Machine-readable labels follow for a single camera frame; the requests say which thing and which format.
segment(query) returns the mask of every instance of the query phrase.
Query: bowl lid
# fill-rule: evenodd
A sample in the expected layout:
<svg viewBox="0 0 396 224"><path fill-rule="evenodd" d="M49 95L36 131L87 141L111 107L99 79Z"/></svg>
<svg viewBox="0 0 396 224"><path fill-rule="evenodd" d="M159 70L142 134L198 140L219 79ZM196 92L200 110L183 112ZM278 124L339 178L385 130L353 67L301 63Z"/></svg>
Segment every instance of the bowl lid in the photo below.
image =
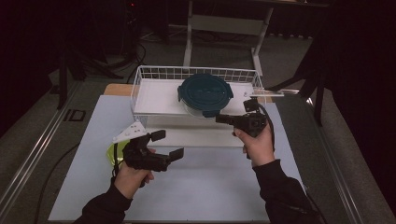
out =
<svg viewBox="0 0 396 224"><path fill-rule="evenodd" d="M206 118L215 117L233 98L230 84L210 74L195 74L177 88L178 100L197 110Z"/></svg>

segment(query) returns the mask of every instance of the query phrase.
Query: gray carpet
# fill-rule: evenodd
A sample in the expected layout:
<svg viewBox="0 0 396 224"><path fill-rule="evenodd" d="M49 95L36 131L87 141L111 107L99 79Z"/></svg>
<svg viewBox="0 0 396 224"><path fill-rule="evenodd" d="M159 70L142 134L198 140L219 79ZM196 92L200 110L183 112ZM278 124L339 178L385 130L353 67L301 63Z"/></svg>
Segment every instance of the gray carpet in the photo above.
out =
<svg viewBox="0 0 396 224"><path fill-rule="evenodd" d="M161 41L142 40L141 43L146 48L145 64L177 66L183 64L185 49L183 35L172 36L168 45ZM309 39L285 40L282 37L267 37L260 53L264 86L272 86L292 77L310 43ZM249 46L252 47L254 44L255 38L252 37L237 43L206 43L196 40L192 48L191 66L252 69ZM143 50L139 48L139 51L139 55L142 56ZM67 109L86 111L85 119L61 122L25 187L9 210L4 223L33 223L39 194L50 169L70 147L80 141L96 101L106 85L113 82L125 82L134 67L135 64L122 71L120 69L117 71L117 74L124 76L122 80L90 74L85 82L78 83L76 95L71 98ZM299 89L301 84L302 82L296 83L290 86L290 89ZM332 147L332 153L349 185L350 194L360 211L362 223L396 223L361 157L353 136L337 110L331 93L325 92L322 112L323 128L304 125L307 120L312 118L309 118L309 114L305 111L306 108L301 107L301 102L299 104L296 102L298 100L294 96L279 99L279 110L290 136L290 145L298 162L301 176L308 187L307 191L315 199L328 222L349 223L338 191L332 187L331 172L327 168L320 168L326 167L323 164L326 164L327 161L325 153L318 150L318 145L322 144L318 139L318 130L326 134ZM56 106L56 95L49 93L44 95L0 139L1 192L6 190L12 176L34 148L40 134L45 131L56 113ZM67 155L49 180L40 208L39 223L47 223L51 207L62 186L73 156L74 152Z"/></svg>

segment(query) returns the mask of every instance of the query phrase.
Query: person's left hand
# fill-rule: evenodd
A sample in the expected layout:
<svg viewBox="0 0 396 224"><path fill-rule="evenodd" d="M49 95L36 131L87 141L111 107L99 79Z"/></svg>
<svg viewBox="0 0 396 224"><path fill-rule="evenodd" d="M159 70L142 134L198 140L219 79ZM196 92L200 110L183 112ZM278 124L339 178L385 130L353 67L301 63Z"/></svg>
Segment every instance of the person's left hand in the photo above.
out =
<svg viewBox="0 0 396 224"><path fill-rule="evenodd" d="M122 163L119 173L117 174L114 186L127 199L132 199L134 194L140 187L143 180L148 184L150 180L154 179L154 175L149 170L136 170L129 167L126 163Z"/></svg>

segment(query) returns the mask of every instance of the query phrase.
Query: black cable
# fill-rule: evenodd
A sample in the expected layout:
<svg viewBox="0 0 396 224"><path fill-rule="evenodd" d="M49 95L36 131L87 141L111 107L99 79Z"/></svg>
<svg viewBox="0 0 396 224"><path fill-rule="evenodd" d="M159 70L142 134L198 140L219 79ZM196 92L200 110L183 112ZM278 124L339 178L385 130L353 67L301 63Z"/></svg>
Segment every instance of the black cable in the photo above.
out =
<svg viewBox="0 0 396 224"><path fill-rule="evenodd" d="M122 61L117 63L103 64L102 66L110 70L114 70L126 66L130 63L134 63L134 57L132 56L131 53L128 53Z"/></svg>
<svg viewBox="0 0 396 224"><path fill-rule="evenodd" d="M126 79L126 84L129 84L129 80L131 79L131 77L134 75L134 73L136 72L136 70L137 70L137 68L140 66L140 65L142 65L142 64L144 64L144 60L145 60L145 58L146 58L146 48L142 45L142 44L140 44L140 43L138 43L137 44L138 46L140 46L140 48L142 48L143 49L143 56L142 56L142 58L140 59L139 58L139 56L137 55L137 53L136 53L136 58L137 58L137 66L134 68L134 70L131 72L131 74L128 76L128 78Z"/></svg>
<svg viewBox="0 0 396 224"><path fill-rule="evenodd" d="M124 15L123 15L123 23L122 23L122 35L121 35L121 48L120 48L120 55L122 54L124 48L124 40L125 40L125 30L128 29L128 8L126 7L126 1L120 0L123 4Z"/></svg>
<svg viewBox="0 0 396 224"><path fill-rule="evenodd" d="M49 183L50 177L53 173L53 171L55 170L55 168L58 166L59 162L61 162L65 156L67 156L70 152L72 152L74 149L76 149L79 146L79 143L77 143L75 146L71 147L69 150L67 150L62 157L56 161L55 165L52 166L51 170L49 171L49 174L47 175L47 178L44 182L44 186L41 189L40 192L40 196L38 198L38 205L37 205L37 209L35 210L35 224L38 222L38 215L40 213L40 207L41 207L41 202L43 201L43 196L44 196L44 191L46 189L47 184Z"/></svg>
<svg viewBox="0 0 396 224"><path fill-rule="evenodd" d="M204 35L211 35L212 38L206 38L203 36L199 36L198 34L200 34L200 33L204 34ZM207 42L207 43L241 42L241 41L244 41L246 38L248 38L248 35L240 35L240 34L234 35L230 38L225 38L225 37L220 36L220 34L221 34L220 32L213 32L213 31L197 31L197 32L194 32L194 34L192 34L192 36L194 38L201 39L202 41Z"/></svg>
<svg viewBox="0 0 396 224"><path fill-rule="evenodd" d="M73 46L71 46L71 50L74 55L79 59L80 62L84 62L86 66L89 66L95 69L97 72L103 74L106 77L116 78L116 79L123 79L123 77L117 76L116 74L110 72L108 69L104 68L101 64L99 64L94 59L90 58L89 56L85 55L84 53L80 52Z"/></svg>
<svg viewBox="0 0 396 224"><path fill-rule="evenodd" d="M318 210L319 215L321 216L323 222L325 224L329 224L326 220L326 218L323 216L323 213L320 211L318 205L315 203L314 199L311 197L311 195L308 194L308 192L306 193L306 197L308 197L309 201L311 201L311 203L315 206L315 208Z"/></svg>
<svg viewBox="0 0 396 224"><path fill-rule="evenodd" d="M133 64L134 64L134 62L130 62L128 65L126 65L125 67L121 68L120 70L114 71L114 73L122 72L122 71L128 69L129 67L131 67Z"/></svg>
<svg viewBox="0 0 396 224"><path fill-rule="evenodd" d="M302 208L302 207L292 206L292 205L282 203L280 201L275 201L275 200L268 201L268 203L274 203L280 207L287 208L287 209L293 210L295 212L298 212L298 213L301 213L304 215L309 215L309 216L314 216L314 217L318 216L318 212L315 210L312 210L312 209L306 209L306 208Z"/></svg>
<svg viewBox="0 0 396 224"><path fill-rule="evenodd" d="M114 144L113 155L114 155L114 176L119 173L119 156L117 155L118 143Z"/></svg>
<svg viewBox="0 0 396 224"><path fill-rule="evenodd" d="M121 161L119 161L119 162L117 163L119 169L120 169L120 166L121 166L121 164L122 164L123 162L124 162L124 159L122 159ZM114 180L116 180L116 176L117 176L114 166L113 166L113 170L111 171L111 175L113 176L113 177L111 178L111 181L112 181L112 183L114 183Z"/></svg>

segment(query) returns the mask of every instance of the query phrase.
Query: dark background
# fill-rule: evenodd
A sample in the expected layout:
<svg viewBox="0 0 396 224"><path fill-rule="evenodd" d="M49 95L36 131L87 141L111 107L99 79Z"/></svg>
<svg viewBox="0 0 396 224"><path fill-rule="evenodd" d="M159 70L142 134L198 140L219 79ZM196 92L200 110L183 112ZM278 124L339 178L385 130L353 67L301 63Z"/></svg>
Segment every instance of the dark background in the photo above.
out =
<svg viewBox="0 0 396 224"><path fill-rule="evenodd" d="M137 42L133 37L143 24L166 41L168 23L186 24L187 4L181 0L6 1L0 8L0 136L51 88L48 74L59 67L62 43L105 61L107 54L133 51ZM194 10L260 19L265 8L203 1ZM327 10L280 7L268 28L268 34L285 38L315 37L296 76L312 70L326 73L326 88L394 213L396 181L390 174L396 171L395 11L392 1L385 0L336 1L327 19ZM138 25L130 29L128 22Z"/></svg>

